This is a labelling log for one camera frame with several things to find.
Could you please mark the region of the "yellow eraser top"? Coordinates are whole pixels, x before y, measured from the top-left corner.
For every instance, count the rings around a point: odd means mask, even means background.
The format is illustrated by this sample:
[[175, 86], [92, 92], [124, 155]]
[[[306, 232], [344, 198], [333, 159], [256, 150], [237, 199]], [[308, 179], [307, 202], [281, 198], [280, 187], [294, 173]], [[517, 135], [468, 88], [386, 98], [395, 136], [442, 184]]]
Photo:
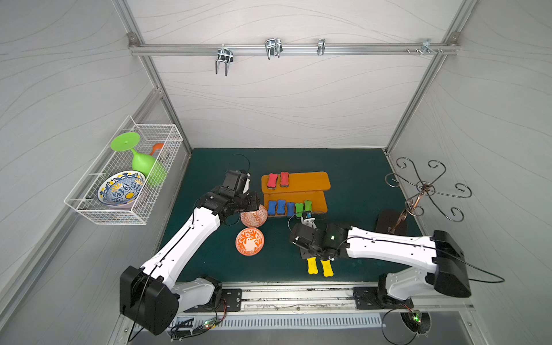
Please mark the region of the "yellow eraser top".
[[331, 266], [331, 260], [322, 260], [321, 261], [322, 268], [323, 268], [323, 276], [324, 277], [333, 277], [334, 272]]
[[308, 274], [309, 275], [319, 274], [319, 270], [318, 270], [318, 266], [317, 266], [315, 257], [308, 258], [307, 263], [308, 263]]

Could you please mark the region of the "orange wooden two-tier shelf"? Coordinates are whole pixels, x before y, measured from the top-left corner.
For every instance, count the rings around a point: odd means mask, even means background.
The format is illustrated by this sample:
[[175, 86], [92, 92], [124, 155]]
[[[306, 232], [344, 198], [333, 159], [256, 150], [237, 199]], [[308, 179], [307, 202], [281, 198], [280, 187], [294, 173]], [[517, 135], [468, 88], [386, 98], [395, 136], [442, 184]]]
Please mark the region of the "orange wooden two-tier shelf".
[[261, 179], [264, 207], [267, 209], [269, 201], [284, 200], [287, 202], [304, 203], [310, 200], [313, 203], [313, 211], [326, 213], [328, 206], [326, 204], [325, 192], [331, 189], [329, 175], [327, 172], [301, 172], [289, 173], [290, 185], [288, 188], [280, 186], [280, 174], [276, 189], [267, 188], [268, 175], [263, 175]]

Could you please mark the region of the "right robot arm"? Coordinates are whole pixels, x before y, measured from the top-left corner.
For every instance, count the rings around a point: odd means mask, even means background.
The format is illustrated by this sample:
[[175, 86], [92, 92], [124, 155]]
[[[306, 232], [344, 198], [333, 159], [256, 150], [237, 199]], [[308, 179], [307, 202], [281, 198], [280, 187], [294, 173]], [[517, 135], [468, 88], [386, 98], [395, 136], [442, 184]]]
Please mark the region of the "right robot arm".
[[380, 277], [375, 298], [381, 306], [406, 302], [432, 290], [453, 298], [472, 294], [463, 252], [445, 231], [407, 237], [336, 224], [319, 229], [312, 221], [302, 221], [291, 229], [289, 241], [302, 250], [311, 275], [333, 276], [331, 264], [337, 258], [405, 265], [399, 273]]

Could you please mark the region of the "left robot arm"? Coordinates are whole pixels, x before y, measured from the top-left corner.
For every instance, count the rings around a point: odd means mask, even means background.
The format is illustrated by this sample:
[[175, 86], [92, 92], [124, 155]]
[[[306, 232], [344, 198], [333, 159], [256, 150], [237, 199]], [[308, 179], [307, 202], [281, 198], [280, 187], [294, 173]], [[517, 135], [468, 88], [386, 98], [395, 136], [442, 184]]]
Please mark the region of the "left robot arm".
[[195, 306], [207, 305], [215, 296], [217, 282], [198, 277], [182, 286], [177, 279], [201, 245], [228, 218], [257, 211], [256, 192], [232, 198], [209, 192], [177, 234], [142, 266], [129, 266], [119, 279], [119, 312], [154, 335], [163, 333], [176, 315]]

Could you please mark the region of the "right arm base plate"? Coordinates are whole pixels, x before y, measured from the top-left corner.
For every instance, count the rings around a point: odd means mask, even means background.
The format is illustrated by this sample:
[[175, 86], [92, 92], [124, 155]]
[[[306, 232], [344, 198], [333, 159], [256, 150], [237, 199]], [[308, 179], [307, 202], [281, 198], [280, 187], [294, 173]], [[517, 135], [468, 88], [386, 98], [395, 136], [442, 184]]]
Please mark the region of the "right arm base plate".
[[412, 299], [398, 300], [390, 297], [378, 287], [354, 287], [353, 298], [358, 310], [380, 310], [394, 308], [414, 308]]

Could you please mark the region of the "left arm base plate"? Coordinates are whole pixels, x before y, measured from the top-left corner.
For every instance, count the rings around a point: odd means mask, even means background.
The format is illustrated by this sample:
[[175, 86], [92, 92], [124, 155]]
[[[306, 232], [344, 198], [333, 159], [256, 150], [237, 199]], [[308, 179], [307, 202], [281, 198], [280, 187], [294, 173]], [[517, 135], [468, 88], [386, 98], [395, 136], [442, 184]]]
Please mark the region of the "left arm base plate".
[[205, 305], [194, 306], [186, 313], [238, 312], [242, 309], [242, 289], [216, 289], [211, 300]]

